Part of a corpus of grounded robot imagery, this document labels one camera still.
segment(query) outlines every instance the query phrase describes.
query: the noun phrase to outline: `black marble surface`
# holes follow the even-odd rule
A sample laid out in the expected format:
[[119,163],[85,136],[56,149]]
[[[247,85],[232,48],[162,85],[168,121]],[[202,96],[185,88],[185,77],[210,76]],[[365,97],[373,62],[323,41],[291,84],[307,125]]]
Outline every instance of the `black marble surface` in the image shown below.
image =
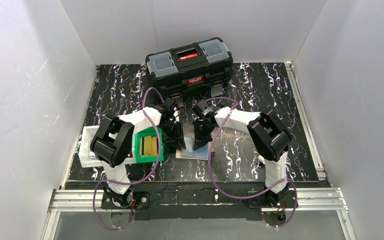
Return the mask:
[[[98,67],[93,92],[88,105],[85,126],[100,124],[105,114],[129,114],[142,108],[142,99],[148,83],[145,65],[101,65]],[[287,173],[294,181],[318,181],[314,162],[298,113],[292,88],[283,63],[234,63],[233,77],[223,96],[239,102],[238,110],[268,112],[274,110],[294,136],[287,159]],[[185,137],[194,137],[193,121],[196,118],[192,106],[210,93],[185,100],[185,113],[180,115],[184,123]],[[226,106],[232,103],[224,101]],[[82,168],[77,153],[74,154],[68,181],[98,181],[105,178],[102,167]],[[251,137],[244,132],[225,128],[216,140],[211,161],[214,178],[218,182],[265,180],[265,169],[258,167],[258,153]],[[130,180],[147,175],[152,163],[127,166]],[[150,181],[209,182],[206,160],[176,159],[174,154],[164,153],[164,162],[157,167]]]

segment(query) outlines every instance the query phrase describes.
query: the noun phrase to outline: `white panel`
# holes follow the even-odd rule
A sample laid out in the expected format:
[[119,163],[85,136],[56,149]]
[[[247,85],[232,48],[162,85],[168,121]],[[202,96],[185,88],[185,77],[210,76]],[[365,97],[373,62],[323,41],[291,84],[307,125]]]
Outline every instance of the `white panel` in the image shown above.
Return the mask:
[[152,0],[61,0],[96,65],[145,63],[156,53]]
[[384,1],[328,0],[295,73],[357,238],[384,239]]
[[220,37],[235,62],[294,60],[325,0],[156,0],[158,49]]
[[148,54],[212,37],[235,62],[298,54],[326,0],[61,0],[95,64],[145,63]]
[[58,0],[0,3],[0,239],[40,239],[96,67]]

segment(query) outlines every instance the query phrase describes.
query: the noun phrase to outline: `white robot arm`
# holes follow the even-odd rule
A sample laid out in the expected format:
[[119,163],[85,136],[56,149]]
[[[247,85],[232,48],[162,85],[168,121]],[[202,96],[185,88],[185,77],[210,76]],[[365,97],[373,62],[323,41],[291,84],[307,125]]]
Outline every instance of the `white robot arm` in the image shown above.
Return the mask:
[[[223,107],[223,104],[209,106],[204,100],[199,101],[193,108],[199,118],[194,122],[194,149],[212,140],[211,132],[221,126],[229,112],[230,118],[224,127],[243,131],[251,135],[256,150],[260,154],[258,161],[265,164],[265,186],[268,188],[277,181],[285,179],[286,159],[292,135],[273,112],[246,112]],[[287,182],[283,181],[273,187],[271,191],[279,194],[286,191]]]
[[[131,114],[103,117],[90,143],[90,150],[101,161],[108,180],[130,183],[126,164],[135,164],[138,157],[132,149],[135,135],[152,127],[151,122],[145,118],[144,111],[163,131],[165,146],[178,150],[186,148],[182,123],[178,117],[174,117],[177,108],[172,99],[166,98],[163,104],[145,107]],[[108,187],[110,194],[117,195],[121,202],[127,201],[130,185],[110,182]]]

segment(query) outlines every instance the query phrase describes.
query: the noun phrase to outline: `toolbox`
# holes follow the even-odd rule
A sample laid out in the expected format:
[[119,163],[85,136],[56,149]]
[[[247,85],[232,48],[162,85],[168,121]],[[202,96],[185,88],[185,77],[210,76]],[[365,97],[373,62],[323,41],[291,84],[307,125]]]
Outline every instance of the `toolbox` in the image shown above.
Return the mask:
[[146,76],[163,97],[180,99],[211,90],[218,96],[233,73],[233,58],[223,40],[214,37],[146,56]]

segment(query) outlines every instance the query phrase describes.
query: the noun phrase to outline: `green container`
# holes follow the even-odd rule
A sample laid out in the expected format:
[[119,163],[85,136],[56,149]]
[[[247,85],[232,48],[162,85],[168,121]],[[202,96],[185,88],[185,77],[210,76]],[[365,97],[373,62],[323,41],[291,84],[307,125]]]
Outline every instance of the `green container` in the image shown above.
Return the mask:
[[[160,157],[159,161],[163,162],[164,161],[164,144],[163,144],[163,131],[158,128],[159,132],[159,139],[161,140],[161,149],[160,149]],[[136,159],[137,164],[143,164],[143,163],[154,163],[157,161],[157,155],[155,156],[141,156],[141,138],[151,136],[152,138],[155,138],[157,136],[157,133],[155,132],[155,129],[153,127],[149,127],[141,132],[138,132],[134,135],[134,156]]]

